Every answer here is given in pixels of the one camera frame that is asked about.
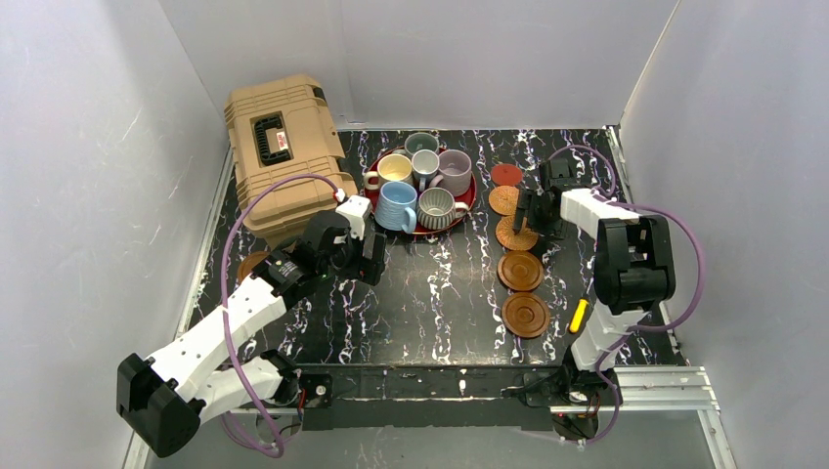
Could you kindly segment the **woven rattan coaster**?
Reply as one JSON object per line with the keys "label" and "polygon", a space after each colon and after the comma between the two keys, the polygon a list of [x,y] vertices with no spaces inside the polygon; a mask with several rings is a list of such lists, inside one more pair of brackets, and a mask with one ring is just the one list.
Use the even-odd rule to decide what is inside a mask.
{"label": "woven rattan coaster", "polygon": [[513,216],[521,190],[513,186],[497,186],[488,196],[490,207],[502,216]]}
{"label": "woven rattan coaster", "polygon": [[517,233],[513,229],[514,216],[503,216],[496,226],[496,238],[506,249],[513,251],[528,251],[539,240],[539,235],[526,226]]}

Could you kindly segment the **red round coaster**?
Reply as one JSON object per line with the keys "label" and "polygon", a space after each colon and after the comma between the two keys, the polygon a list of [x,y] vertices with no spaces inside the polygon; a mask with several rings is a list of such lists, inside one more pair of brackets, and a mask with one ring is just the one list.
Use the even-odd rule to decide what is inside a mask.
{"label": "red round coaster", "polygon": [[500,163],[491,168],[490,177],[497,186],[515,187],[522,183],[523,171],[513,164]]}

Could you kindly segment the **dark wooden coaster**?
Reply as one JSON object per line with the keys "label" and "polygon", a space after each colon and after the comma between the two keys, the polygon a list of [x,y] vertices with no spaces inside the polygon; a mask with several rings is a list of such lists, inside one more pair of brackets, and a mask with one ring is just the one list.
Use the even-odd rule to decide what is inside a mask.
{"label": "dark wooden coaster", "polygon": [[498,262],[497,273],[502,284],[518,291],[532,291],[544,279],[541,261],[528,251],[509,251]]}

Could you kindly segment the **brown wooden coaster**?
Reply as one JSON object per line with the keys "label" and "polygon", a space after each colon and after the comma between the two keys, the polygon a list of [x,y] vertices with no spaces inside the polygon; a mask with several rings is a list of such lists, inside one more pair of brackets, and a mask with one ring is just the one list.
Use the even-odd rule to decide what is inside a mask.
{"label": "brown wooden coaster", "polygon": [[513,293],[502,304],[502,322],[517,337],[539,337],[548,329],[550,321],[546,303],[534,293]]}

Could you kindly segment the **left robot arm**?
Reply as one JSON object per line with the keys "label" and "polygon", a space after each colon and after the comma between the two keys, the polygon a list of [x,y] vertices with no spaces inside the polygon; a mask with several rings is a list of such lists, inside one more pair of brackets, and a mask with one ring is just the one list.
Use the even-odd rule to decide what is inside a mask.
{"label": "left robot arm", "polygon": [[227,300],[196,326],[143,359],[117,368],[116,410],[158,457],[183,448],[202,423],[248,403],[293,405],[305,395],[296,364],[268,351],[240,368],[238,346],[312,296],[330,276],[376,285],[385,236],[370,223],[371,203],[354,195],[316,213],[292,245],[259,262]]}

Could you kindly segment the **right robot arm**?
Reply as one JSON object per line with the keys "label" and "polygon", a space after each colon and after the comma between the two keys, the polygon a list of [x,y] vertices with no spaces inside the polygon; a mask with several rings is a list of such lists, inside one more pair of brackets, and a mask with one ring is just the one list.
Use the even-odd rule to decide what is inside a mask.
{"label": "right robot arm", "polygon": [[604,371],[614,365],[619,340],[676,290],[669,223],[581,184],[574,164],[562,158],[540,165],[539,183],[520,192],[512,229],[561,235],[573,225],[594,240],[596,300],[569,360],[579,371]]}

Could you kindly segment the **light blue textured mug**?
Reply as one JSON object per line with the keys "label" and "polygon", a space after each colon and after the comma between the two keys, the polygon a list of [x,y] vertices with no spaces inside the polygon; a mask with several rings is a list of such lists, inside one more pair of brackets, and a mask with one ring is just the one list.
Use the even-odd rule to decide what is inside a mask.
{"label": "light blue textured mug", "polygon": [[388,182],[379,192],[374,219],[384,229],[412,234],[417,224],[417,192],[405,182]]}

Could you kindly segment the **lilac textured mug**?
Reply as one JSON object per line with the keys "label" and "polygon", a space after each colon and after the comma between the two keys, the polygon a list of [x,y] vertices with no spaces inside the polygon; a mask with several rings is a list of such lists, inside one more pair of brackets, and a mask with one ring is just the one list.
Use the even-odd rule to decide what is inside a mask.
{"label": "lilac textured mug", "polygon": [[454,197],[466,193],[472,179],[470,157],[458,149],[446,149],[438,157],[438,171],[428,187],[444,189]]}

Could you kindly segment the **red round tray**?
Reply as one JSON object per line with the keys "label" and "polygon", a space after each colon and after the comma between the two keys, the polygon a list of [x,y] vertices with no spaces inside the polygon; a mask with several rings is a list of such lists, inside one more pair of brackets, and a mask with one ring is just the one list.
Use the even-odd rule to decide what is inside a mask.
{"label": "red round tray", "polygon": [[[382,157],[383,157],[383,156],[385,156],[385,155],[388,155],[388,154],[392,154],[392,153],[395,153],[395,152],[393,152],[393,151],[389,151],[389,152],[387,152],[387,153],[383,154],[383,155],[382,155]],[[371,167],[369,168],[369,170],[368,170],[368,171],[370,171],[370,170],[373,170],[373,169],[374,169],[376,162],[374,162],[374,163],[371,165]],[[470,211],[470,209],[474,206],[474,204],[475,204],[475,198],[476,198],[476,196],[477,196],[477,182],[476,182],[476,179],[475,179],[475,171],[474,171],[474,169],[473,169],[473,165],[472,165],[472,172],[471,172],[471,174],[472,174],[471,185],[470,185],[470,187],[469,187],[468,191],[467,191],[466,193],[464,193],[463,195],[461,195],[461,196],[455,197],[455,200],[456,200],[456,201],[466,203],[466,204],[469,206],[469,211]],[[412,186],[414,187],[414,189],[415,189],[415,190],[416,190],[416,192],[417,192],[417,201],[418,201],[419,196],[422,194],[422,192],[418,192],[418,191],[417,191],[417,189],[415,188],[415,178],[414,178],[414,183],[412,184]],[[373,216],[374,216],[375,206],[376,206],[376,204],[377,204],[378,197],[379,197],[379,192],[380,192],[380,190],[379,190],[379,191],[367,191],[367,190],[365,190],[365,189],[363,189],[363,190],[362,190],[362,195],[363,195],[364,197],[368,198],[368,199],[371,201],[371,205],[372,205],[371,213],[372,213],[372,215],[373,215]],[[452,223],[452,224],[451,224],[448,228],[446,228],[446,229],[444,229],[444,230],[441,230],[441,231],[430,231],[430,230],[428,230],[428,229],[424,228],[423,226],[421,226],[421,225],[417,222],[414,232],[413,232],[412,234],[409,234],[409,235],[433,235],[433,234],[438,234],[438,233],[440,233],[440,232],[443,232],[443,231],[449,230],[449,229],[451,229],[452,227],[454,227],[455,225],[457,225],[457,224],[461,223],[461,222],[464,220],[464,218],[467,216],[467,214],[469,213],[469,211],[465,214],[465,216],[464,216],[464,217],[462,217],[461,219],[459,219],[459,220],[457,220],[457,221],[453,222],[453,223]]]}

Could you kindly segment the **grey ribbed mug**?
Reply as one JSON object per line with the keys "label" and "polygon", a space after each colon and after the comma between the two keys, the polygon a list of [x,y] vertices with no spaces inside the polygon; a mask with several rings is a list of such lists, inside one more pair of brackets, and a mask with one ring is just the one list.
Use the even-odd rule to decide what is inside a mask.
{"label": "grey ribbed mug", "polygon": [[468,211],[469,206],[464,202],[456,201],[449,191],[431,188],[419,196],[416,217],[418,223],[424,228],[430,231],[441,231],[464,217]]}

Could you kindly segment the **cream yellow mug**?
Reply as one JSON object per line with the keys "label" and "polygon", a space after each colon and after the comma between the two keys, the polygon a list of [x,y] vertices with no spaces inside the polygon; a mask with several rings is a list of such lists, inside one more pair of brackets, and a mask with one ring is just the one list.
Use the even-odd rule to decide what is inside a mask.
{"label": "cream yellow mug", "polygon": [[367,191],[379,191],[390,182],[402,182],[411,186],[414,183],[412,162],[403,154],[385,155],[376,162],[373,170],[364,174],[363,182]]}

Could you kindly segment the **grey printed mug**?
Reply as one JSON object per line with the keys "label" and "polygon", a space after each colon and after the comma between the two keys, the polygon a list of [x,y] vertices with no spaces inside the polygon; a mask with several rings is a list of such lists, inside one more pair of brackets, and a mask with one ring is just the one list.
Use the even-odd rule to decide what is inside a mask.
{"label": "grey printed mug", "polygon": [[421,149],[411,157],[414,186],[418,192],[424,192],[438,173],[439,155],[431,149]]}

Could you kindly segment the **sage green mug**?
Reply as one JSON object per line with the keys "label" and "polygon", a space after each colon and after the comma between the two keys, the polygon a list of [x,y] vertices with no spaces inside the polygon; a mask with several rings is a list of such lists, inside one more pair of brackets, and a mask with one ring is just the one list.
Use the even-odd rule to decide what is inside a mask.
{"label": "sage green mug", "polygon": [[408,156],[413,156],[418,151],[424,149],[437,152],[439,148],[439,140],[434,135],[427,132],[412,133],[404,142],[404,151]]}

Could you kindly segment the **yellow marker pen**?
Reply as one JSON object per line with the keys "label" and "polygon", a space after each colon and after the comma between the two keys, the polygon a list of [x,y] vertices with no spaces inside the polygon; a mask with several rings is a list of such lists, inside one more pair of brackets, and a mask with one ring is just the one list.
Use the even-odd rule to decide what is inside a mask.
{"label": "yellow marker pen", "polygon": [[582,329],[588,311],[588,306],[589,300],[587,298],[581,298],[579,300],[576,310],[568,324],[567,331],[570,334],[577,334]]}

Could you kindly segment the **tan plastic tool case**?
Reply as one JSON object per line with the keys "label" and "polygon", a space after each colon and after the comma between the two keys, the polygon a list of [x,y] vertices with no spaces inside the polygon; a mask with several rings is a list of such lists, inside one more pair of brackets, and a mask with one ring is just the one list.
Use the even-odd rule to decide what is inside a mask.
{"label": "tan plastic tool case", "polygon": [[321,84],[307,74],[238,88],[224,115],[244,226],[270,247],[301,235],[310,218],[358,192]]}

